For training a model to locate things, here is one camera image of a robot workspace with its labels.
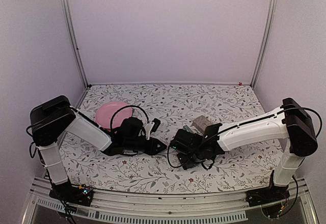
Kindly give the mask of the grey glasses case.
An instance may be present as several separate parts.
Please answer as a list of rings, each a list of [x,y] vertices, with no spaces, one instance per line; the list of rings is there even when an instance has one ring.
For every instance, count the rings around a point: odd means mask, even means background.
[[[192,126],[194,126],[201,134],[204,133],[206,127],[212,124],[213,123],[203,115],[196,117],[192,122]]]

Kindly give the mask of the blue glasses case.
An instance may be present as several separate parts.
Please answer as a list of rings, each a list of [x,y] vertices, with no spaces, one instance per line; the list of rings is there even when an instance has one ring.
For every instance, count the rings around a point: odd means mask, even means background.
[[[187,125],[184,125],[184,126],[182,127],[182,129],[185,130],[185,131],[187,131],[187,132],[189,132],[189,133],[194,133],[194,132],[191,130],[191,128],[188,127]]]

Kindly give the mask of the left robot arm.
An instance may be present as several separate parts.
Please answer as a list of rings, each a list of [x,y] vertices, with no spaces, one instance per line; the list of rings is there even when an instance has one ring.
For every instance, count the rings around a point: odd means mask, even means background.
[[[73,134],[107,156],[125,155],[126,151],[153,156],[167,148],[151,136],[159,126],[157,118],[143,123],[138,118],[128,117],[120,126],[105,129],[71,106],[69,99],[61,95],[31,110],[26,132],[32,137],[43,166],[56,185],[57,194],[70,201],[76,191],[68,184],[69,178],[59,153],[57,139],[61,134]]]

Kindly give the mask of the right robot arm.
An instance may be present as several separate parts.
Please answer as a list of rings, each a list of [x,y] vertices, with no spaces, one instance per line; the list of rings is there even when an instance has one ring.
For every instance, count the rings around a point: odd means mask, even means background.
[[[179,129],[168,148],[177,151],[179,167],[190,169],[235,148],[258,142],[285,139],[285,152],[270,175],[270,184],[263,197],[275,201],[283,193],[303,160],[318,148],[319,131],[309,112],[316,111],[300,106],[294,99],[283,99],[282,105],[256,118],[231,124],[217,123],[205,128],[203,135]]]

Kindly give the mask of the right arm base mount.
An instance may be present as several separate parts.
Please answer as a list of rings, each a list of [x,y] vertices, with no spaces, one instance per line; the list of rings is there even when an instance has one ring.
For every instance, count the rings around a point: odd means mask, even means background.
[[[290,193],[288,186],[278,187],[274,184],[274,170],[271,172],[269,186],[248,190],[246,192],[246,201],[250,207],[278,202],[275,205],[262,208],[262,213],[269,219],[281,217],[288,202]]]

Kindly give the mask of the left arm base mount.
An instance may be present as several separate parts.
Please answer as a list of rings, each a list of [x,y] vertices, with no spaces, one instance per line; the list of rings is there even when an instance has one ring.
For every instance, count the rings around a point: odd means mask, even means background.
[[[87,207],[91,206],[93,195],[94,191],[92,186],[85,184],[74,186],[70,180],[59,185],[53,183],[49,193],[49,196],[53,199]]]

